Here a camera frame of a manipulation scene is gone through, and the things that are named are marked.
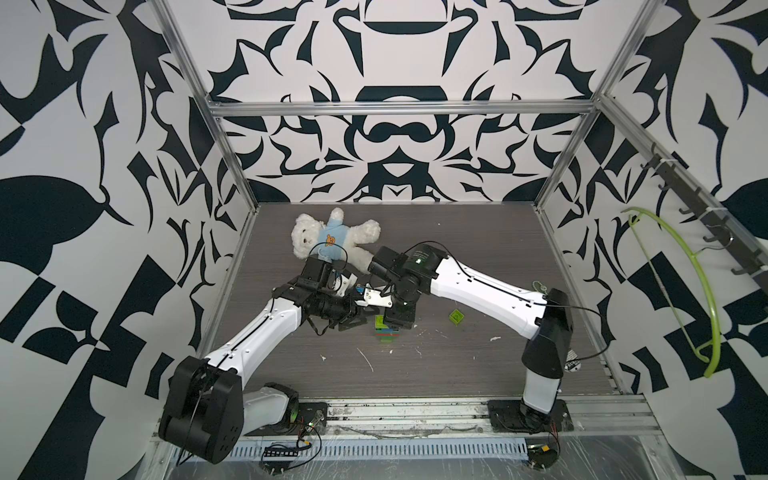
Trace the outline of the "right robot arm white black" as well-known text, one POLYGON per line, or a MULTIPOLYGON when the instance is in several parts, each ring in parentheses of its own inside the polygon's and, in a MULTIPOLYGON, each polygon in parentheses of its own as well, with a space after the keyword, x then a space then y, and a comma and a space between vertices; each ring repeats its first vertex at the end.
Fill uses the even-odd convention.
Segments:
POLYGON ((566 312, 567 294, 514 287, 426 244, 406 253, 382 247, 373 256, 368 271, 385 282, 387 305, 383 319, 389 327, 410 329, 416 320, 417 301, 423 295, 432 295, 483 313, 525 338, 521 415, 539 420, 551 414, 573 334, 573 322, 566 312))

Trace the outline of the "black connector box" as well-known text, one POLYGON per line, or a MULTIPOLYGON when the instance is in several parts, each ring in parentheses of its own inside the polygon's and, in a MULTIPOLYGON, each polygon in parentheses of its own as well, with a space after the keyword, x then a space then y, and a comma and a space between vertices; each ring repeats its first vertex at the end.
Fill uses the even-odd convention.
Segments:
POLYGON ((560 452, 556 447, 548 444, 534 444, 527 447, 527 455, 527 465, 530 468, 545 471, 559 460, 560 452))
POLYGON ((290 462, 298 458, 300 453, 301 449, 296 446, 271 444, 263 449, 261 460, 290 462))

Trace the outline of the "white teddy bear blue shirt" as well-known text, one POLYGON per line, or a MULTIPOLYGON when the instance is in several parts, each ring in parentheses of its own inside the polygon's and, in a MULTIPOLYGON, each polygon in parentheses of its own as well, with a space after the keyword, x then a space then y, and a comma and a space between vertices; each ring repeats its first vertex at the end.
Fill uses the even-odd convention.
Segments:
POLYGON ((346 261, 367 274, 373 254, 364 245, 377 242, 380 234, 381 226, 373 219, 356 226, 345 225, 344 211, 338 207, 331 211, 327 222, 302 213, 291 232, 292 251, 301 260, 317 256, 328 262, 346 261))

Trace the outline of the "black connector box right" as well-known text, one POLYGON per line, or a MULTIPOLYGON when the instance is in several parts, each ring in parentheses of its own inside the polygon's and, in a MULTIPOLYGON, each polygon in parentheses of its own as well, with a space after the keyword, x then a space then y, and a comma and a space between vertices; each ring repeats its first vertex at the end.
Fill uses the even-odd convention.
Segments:
POLYGON ((559 460, 560 452, 556 447, 548 444, 534 444, 527 447, 527 455, 527 465, 530 468, 545 471, 559 460))

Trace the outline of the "lime long lego brick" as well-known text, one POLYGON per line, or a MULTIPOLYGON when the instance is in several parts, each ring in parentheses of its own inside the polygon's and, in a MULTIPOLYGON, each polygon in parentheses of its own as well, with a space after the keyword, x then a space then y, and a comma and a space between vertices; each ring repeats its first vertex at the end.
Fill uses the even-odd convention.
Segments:
POLYGON ((375 329, 377 331, 384 331, 388 329, 388 326, 384 322, 384 316, 383 315, 376 315, 375 316, 375 329))

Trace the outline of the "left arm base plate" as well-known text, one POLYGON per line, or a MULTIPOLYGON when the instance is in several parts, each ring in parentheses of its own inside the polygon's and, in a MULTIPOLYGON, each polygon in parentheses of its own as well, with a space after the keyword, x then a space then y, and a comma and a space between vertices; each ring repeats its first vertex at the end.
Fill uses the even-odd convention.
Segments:
POLYGON ((248 436, 298 435, 305 425, 311 424, 320 433, 327 428, 329 404, 327 402, 300 401, 290 424, 268 425, 248 433, 248 436))

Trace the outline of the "green plastic hanger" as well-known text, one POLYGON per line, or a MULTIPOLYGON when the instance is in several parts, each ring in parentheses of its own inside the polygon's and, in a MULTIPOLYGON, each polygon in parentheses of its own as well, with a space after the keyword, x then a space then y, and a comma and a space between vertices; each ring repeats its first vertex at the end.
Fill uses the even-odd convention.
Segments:
POLYGON ((722 359, 720 310, 699 253, 671 224, 650 210, 628 207, 623 213, 646 261, 632 282, 647 292, 655 309, 671 310, 678 330, 668 339, 686 343, 690 350, 687 361, 699 363, 698 375, 713 377, 722 359), (675 245, 679 251, 673 254, 647 243, 644 235, 652 226, 668 236, 668 247, 675 245))

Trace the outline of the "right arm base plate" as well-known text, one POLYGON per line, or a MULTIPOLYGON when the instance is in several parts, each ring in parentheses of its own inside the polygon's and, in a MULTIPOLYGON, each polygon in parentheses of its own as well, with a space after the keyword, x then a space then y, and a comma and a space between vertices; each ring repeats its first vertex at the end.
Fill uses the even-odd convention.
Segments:
POLYGON ((488 418, 494 432, 547 433, 574 430, 567 403, 557 399, 548 414, 526 406, 521 400, 489 400, 488 418))

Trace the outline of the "lime square lego brick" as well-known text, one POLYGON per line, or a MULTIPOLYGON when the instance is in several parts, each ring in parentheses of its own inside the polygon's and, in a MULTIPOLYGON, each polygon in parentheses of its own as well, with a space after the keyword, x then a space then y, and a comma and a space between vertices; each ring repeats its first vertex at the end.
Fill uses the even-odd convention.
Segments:
POLYGON ((454 310, 453 310, 453 311, 452 311, 452 312, 449 314, 449 319, 450 319, 450 321, 451 321, 451 322, 452 322, 454 325, 458 326, 458 325, 460 325, 460 324, 462 323, 462 321, 465 319, 465 314, 464 314, 463 312, 461 312, 460 310, 458 310, 458 309, 454 309, 454 310))

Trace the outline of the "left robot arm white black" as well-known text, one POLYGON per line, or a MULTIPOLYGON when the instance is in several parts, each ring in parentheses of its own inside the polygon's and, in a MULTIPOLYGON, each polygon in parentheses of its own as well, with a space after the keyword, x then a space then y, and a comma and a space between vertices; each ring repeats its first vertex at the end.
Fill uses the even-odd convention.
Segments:
POLYGON ((290 417, 293 394, 276 384, 246 394, 251 376, 303 323, 318 317, 336 326, 361 315, 364 288, 275 289, 264 309, 232 339, 202 358, 176 367, 159 423, 159 437, 212 464, 224 460, 244 433, 290 417))

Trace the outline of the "green keychain with charm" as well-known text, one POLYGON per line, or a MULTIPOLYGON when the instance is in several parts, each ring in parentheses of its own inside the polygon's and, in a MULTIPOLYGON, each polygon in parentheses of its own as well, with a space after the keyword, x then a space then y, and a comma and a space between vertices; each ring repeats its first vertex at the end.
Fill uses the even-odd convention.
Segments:
POLYGON ((542 295, 546 295, 549 291, 548 287, 538 280, 532 282, 532 289, 542 295))

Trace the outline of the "black connector box left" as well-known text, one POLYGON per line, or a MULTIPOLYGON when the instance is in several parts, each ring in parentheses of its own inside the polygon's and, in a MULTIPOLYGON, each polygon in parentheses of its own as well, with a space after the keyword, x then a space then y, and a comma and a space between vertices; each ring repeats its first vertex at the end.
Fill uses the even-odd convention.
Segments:
POLYGON ((301 449, 296 446, 271 444, 263 449, 261 460, 290 462, 298 458, 300 453, 301 449))

